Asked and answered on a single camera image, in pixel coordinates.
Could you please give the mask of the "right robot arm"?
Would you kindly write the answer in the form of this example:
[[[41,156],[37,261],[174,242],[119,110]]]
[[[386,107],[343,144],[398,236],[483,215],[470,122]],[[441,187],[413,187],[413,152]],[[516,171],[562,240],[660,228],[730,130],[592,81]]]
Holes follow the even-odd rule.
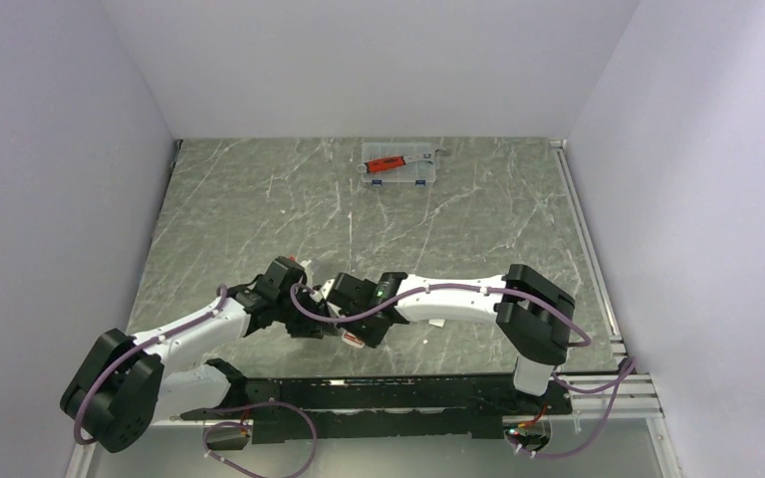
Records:
[[[341,273],[319,292],[330,317],[359,317],[339,326],[369,347],[394,325],[444,320],[494,327],[518,353],[508,390],[522,413],[546,402],[552,372],[566,362],[571,346],[575,299],[522,264],[473,280],[386,272],[373,282]]]

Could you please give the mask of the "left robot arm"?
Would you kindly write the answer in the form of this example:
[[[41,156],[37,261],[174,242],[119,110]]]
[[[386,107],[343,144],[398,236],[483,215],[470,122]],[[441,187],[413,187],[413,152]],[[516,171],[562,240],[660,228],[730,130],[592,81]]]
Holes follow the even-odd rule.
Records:
[[[120,329],[100,335],[60,399],[76,442],[120,452],[156,421],[231,418],[244,405],[275,398],[275,386],[224,359],[202,357],[275,322],[320,337],[289,299],[290,287],[309,284],[315,268],[310,260],[279,256],[250,282],[219,286],[211,302],[187,316],[134,335]]]

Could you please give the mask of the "white remote control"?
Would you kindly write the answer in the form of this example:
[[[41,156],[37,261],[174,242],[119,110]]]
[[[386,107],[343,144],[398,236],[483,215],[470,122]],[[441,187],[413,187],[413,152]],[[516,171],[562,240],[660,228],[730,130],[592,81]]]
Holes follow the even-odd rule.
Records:
[[[348,331],[342,331],[341,340],[343,343],[355,349],[363,349],[366,346],[363,340]]]

